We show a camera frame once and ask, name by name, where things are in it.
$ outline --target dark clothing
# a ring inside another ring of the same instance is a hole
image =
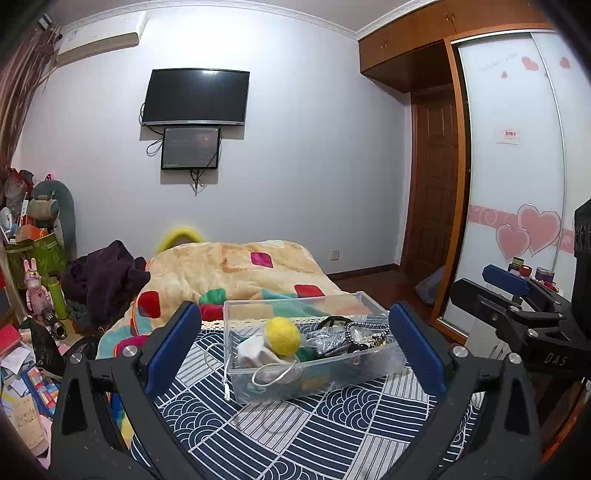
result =
[[[120,240],[69,261],[61,277],[66,300],[85,304],[95,328],[110,328],[150,281],[143,257],[136,259]]]

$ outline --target wall-mounted tv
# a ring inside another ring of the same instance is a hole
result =
[[[244,125],[250,72],[152,70],[142,125]]]

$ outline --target crown molding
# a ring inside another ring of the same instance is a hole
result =
[[[302,20],[319,27],[328,28],[329,30],[338,32],[349,38],[356,39],[356,33],[353,30],[342,27],[335,23],[329,22],[323,18],[315,17],[314,15],[298,12],[284,7],[276,7],[275,5],[260,4],[258,2],[249,2],[242,0],[150,0],[147,2],[139,2],[137,4],[123,5],[122,7],[112,8],[104,12],[99,12],[88,17],[82,18],[62,28],[63,33],[71,32],[77,28],[84,27],[92,22],[104,20],[105,18],[115,17],[131,12],[138,12],[143,10],[152,10],[154,8],[168,8],[168,7],[228,7],[228,8],[243,8],[247,10],[256,10],[260,12],[267,12],[275,15],[282,15],[283,17],[295,18]]]
[[[357,32],[355,32],[355,39],[361,40],[362,38],[367,37],[371,32],[383,27],[386,24],[389,24],[397,18],[400,18],[406,14],[409,14],[413,10],[417,10],[421,7],[424,7],[425,5],[432,4],[437,1],[438,0],[410,0],[403,5],[400,5],[400,7],[396,7],[391,12],[382,15],[377,20],[367,24],[360,30],[357,30]]]

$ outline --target green bottle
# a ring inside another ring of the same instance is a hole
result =
[[[49,294],[53,300],[53,308],[56,311],[56,317],[60,320],[68,318],[66,301],[64,300],[60,283],[57,281],[56,277],[49,277],[49,280],[47,281],[47,290],[49,290]]]

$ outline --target bedsheet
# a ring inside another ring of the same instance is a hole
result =
[[[250,244],[179,245],[148,264],[150,281],[123,318],[100,339],[97,358],[113,356],[117,343],[164,326],[183,301],[217,310],[206,324],[220,325],[226,300],[271,300],[337,295],[305,247],[282,240]]]
[[[223,400],[223,332],[205,329],[189,350],[168,393],[155,405],[210,480],[380,478],[402,455],[437,402],[407,365],[343,390],[294,400],[236,404]],[[470,435],[482,394],[476,394],[444,458],[453,462]],[[149,465],[136,437],[131,453]]]

